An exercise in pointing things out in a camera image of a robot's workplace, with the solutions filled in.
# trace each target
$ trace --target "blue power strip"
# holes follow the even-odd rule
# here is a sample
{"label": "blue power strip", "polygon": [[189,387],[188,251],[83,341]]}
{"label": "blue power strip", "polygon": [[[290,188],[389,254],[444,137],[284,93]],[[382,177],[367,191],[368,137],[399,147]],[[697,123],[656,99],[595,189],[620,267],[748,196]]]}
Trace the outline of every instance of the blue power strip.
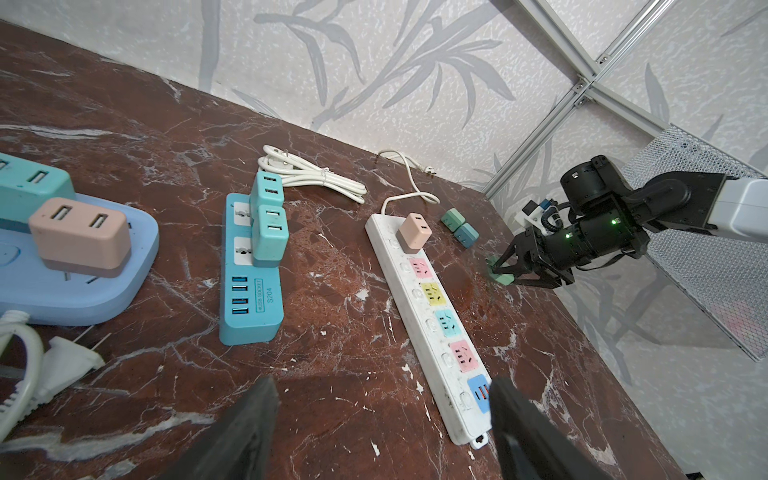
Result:
{"label": "blue power strip", "polygon": [[74,198],[125,214],[131,232],[125,268],[115,278],[50,270],[38,257],[32,235],[0,230],[0,313],[22,310],[30,314],[30,323],[84,326],[106,322],[131,304],[157,255],[157,222],[133,207],[88,195]]}
{"label": "blue power strip", "polygon": [[280,272],[253,266],[250,197],[229,194],[225,209],[219,339],[224,345],[269,342],[283,323]]}

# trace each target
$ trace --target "metal frame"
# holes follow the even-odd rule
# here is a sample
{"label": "metal frame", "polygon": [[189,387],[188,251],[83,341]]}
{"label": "metal frame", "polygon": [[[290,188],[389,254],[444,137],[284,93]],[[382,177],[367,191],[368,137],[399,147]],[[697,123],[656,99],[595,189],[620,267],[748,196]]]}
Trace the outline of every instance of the metal frame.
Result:
{"label": "metal frame", "polygon": [[530,161],[555,133],[573,110],[591,99],[628,121],[635,127],[657,135],[667,122],[633,104],[619,94],[598,83],[631,49],[653,28],[676,0],[650,0],[643,10],[619,34],[599,59],[589,58],[584,47],[576,40],[563,21],[554,13],[546,0],[517,0],[541,30],[550,38],[568,62],[581,75],[580,81],[558,102],[546,118],[518,147],[496,175],[482,190],[488,198],[499,194],[515,173]]}

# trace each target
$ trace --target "metal mesh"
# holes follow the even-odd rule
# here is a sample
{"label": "metal mesh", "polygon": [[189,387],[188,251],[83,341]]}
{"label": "metal mesh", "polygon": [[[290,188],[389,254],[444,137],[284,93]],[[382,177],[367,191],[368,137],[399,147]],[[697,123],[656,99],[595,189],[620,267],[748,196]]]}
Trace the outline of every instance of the metal mesh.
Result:
{"label": "metal mesh", "polygon": [[[668,171],[764,177],[678,127],[621,168],[633,188]],[[650,234],[648,256],[755,360],[768,353],[768,244],[677,230]]]}

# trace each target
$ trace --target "pink outlet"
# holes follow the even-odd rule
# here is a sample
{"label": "pink outlet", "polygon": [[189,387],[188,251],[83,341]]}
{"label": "pink outlet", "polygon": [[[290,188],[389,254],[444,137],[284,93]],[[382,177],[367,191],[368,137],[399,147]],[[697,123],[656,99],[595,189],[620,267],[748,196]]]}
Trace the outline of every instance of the pink outlet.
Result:
{"label": "pink outlet", "polygon": [[448,348],[453,352],[453,356],[456,358],[458,367],[462,373],[471,372],[478,368],[480,362],[472,355],[472,351],[469,349],[469,344],[466,340],[459,340],[458,342],[451,343]]}
{"label": "pink outlet", "polygon": [[432,272],[429,271],[429,265],[426,260],[412,258],[409,260],[413,271],[418,278],[432,278]]}

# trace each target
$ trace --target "power strip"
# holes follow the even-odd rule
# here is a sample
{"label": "power strip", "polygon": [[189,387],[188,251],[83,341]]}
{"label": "power strip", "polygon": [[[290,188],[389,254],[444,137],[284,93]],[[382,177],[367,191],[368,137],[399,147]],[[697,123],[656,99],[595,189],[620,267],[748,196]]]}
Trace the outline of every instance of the power strip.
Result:
{"label": "power strip", "polygon": [[147,212],[109,200],[75,194],[74,199],[125,214],[131,257],[115,278],[48,269],[29,233],[0,229],[0,312],[21,310],[30,323],[85,326],[106,322],[125,310],[147,278],[157,255],[157,221]]}
{"label": "power strip", "polygon": [[404,220],[373,214],[366,232],[451,441],[479,449],[491,429],[491,378],[424,250],[410,255],[400,247]]}
{"label": "power strip", "polygon": [[253,266],[250,197],[227,195],[221,241],[219,339],[269,342],[283,323],[279,267]]}

